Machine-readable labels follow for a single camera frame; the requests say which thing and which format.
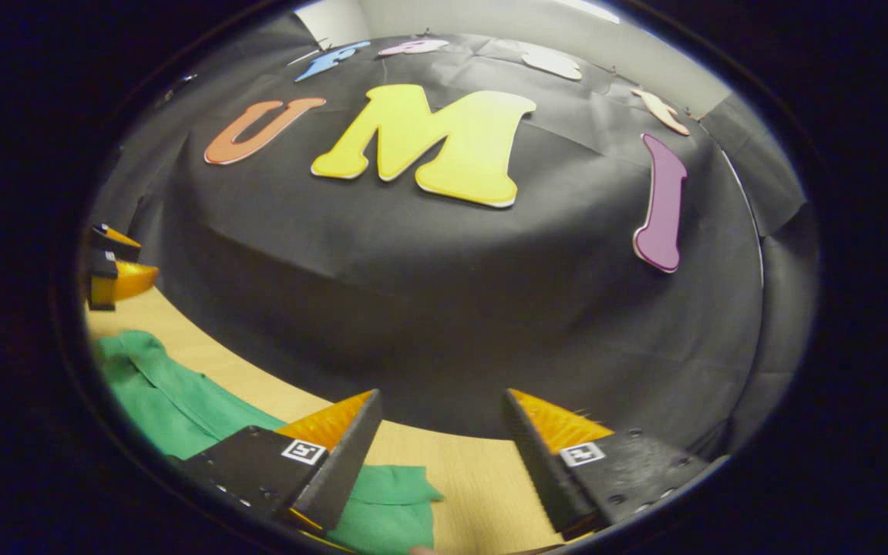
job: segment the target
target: yellow letter m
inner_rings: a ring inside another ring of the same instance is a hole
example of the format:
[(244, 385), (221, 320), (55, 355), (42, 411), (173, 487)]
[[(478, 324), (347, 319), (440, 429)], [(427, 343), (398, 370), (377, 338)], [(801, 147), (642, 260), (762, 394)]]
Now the yellow letter m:
[(430, 113), (420, 85), (385, 85), (368, 92), (369, 104), (331, 152), (311, 165), (316, 176), (355, 179), (369, 161), (362, 152), (379, 133), (377, 164), (382, 180), (394, 180), (447, 137), (440, 154), (416, 170), (429, 193), (508, 207), (516, 200), (509, 153), (519, 119), (537, 105), (507, 92), (479, 91)]

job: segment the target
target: white wall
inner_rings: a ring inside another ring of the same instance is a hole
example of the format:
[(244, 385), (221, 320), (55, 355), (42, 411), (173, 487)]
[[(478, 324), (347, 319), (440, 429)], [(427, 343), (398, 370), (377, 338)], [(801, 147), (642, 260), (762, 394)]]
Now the white wall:
[(321, 0), (295, 10), (323, 46), (348, 45), (372, 38), (365, 12), (358, 0)]
[(708, 70), (619, 14), (614, 24), (551, 0), (359, 0), (380, 36), (471, 32), (532, 42), (580, 57), (634, 80), (692, 113), (706, 113), (730, 93)]

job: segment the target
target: green cloth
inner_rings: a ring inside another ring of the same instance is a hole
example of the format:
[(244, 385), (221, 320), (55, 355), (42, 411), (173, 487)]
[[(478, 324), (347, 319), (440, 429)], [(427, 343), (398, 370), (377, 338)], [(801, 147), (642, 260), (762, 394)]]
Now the green cloth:
[[(98, 341), (102, 374), (139, 429), (168, 456), (190, 458), (244, 426), (286, 422), (184, 368), (145, 331)], [(422, 466), (363, 466), (338, 528), (328, 539), (371, 555), (433, 546), (430, 501), (441, 499)]]

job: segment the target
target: letter cutout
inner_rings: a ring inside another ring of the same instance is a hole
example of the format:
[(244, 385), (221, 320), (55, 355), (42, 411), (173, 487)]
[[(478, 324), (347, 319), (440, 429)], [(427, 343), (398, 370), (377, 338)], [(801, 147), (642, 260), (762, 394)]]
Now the letter cutout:
[(578, 81), (581, 79), (581, 71), (578, 69), (578, 65), (574, 63), (574, 60), (565, 59), (565, 57), (560, 54), (547, 52), (546, 50), (530, 49), (523, 54), (523, 61), (528, 66), (536, 67), (536, 69), (542, 69), (543, 71), (549, 71), (554, 75), (560, 75), (571, 81)]
[(352, 54), (355, 54), (355, 49), (360, 49), (362, 46), (368, 45), (370, 45), (370, 42), (368, 41), (356, 42), (354, 45), (345, 46), (342, 47), (342, 49), (336, 49), (334, 52), (328, 52), (323, 56), (317, 57), (316, 59), (311, 60), (311, 66), (307, 67), (307, 71), (305, 71), (300, 77), (294, 79), (293, 82), (299, 83), (311, 75), (317, 75), (318, 73), (321, 73), (321, 71), (327, 71), (332, 67), (337, 66), (338, 61), (350, 59)]
[(420, 85), (384, 85), (366, 96), (369, 104), (311, 173), (355, 179), (368, 167), (362, 152), (378, 131), (379, 176), (394, 180), (447, 137), (437, 158), (416, 170), (420, 189), (489, 207), (514, 203), (516, 184), (506, 172), (519, 119), (537, 107), (531, 99), (479, 91), (430, 113)]
[(681, 184), (688, 171), (680, 158), (656, 137), (644, 133), (642, 142), (653, 158), (653, 169), (646, 224), (632, 235), (632, 247), (642, 260), (673, 274), (681, 259), (677, 228), (681, 220)]
[(208, 164), (226, 165), (248, 158), (258, 149), (269, 144), (269, 141), (272, 141), (279, 133), (282, 133), (302, 113), (307, 112), (308, 109), (323, 106), (325, 102), (327, 102), (325, 99), (296, 99), (295, 101), (290, 101), (283, 113), (276, 116), (276, 119), (272, 120), (256, 136), (250, 140), (235, 142), (236, 138), (242, 134), (242, 131), (249, 129), (249, 126), (256, 123), (264, 113), (283, 106), (283, 103), (281, 101), (272, 101), (251, 105), (242, 116), (239, 116), (239, 119), (225, 127), (225, 130), (218, 133), (218, 136), (214, 137), (211, 144), (207, 145), (207, 148), (204, 150), (204, 161), (208, 162)]
[(379, 50), (379, 55), (392, 56), (392, 54), (402, 53), (424, 54), (427, 52), (434, 52), (434, 50), (441, 49), (441, 47), (447, 46), (448, 44), (447, 41), (410, 41), (390, 47), (390, 49)]
[(676, 109), (663, 104), (662, 99), (652, 94), (652, 92), (640, 91), (639, 89), (631, 89), (631, 91), (632, 94), (642, 98), (642, 102), (649, 109), (649, 113), (652, 113), (653, 116), (656, 116), (656, 119), (663, 122), (664, 126), (670, 127), (671, 130), (677, 131), (682, 136), (690, 136), (691, 131), (688, 131), (687, 127), (682, 126), (674, 119), (674, 116), (677, 115)]

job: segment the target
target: wooden table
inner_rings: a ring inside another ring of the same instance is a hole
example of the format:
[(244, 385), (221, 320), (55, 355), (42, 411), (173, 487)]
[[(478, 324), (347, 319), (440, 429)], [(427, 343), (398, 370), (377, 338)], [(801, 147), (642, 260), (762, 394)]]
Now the wooden table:
[[(156, 288), (121, 301), (116, 312), (87, 312), (87, 319), (93, 341), (121, 331), (148, 331), (175, 361), (282, 421), (331, 404), (244, 361), (187, 320)], [(508, 440), (384, 421), (365, 462), (426, 466), (427, 480), (445, 498), (432, 504), (440, 555), (493, 555), (563, 542)]]

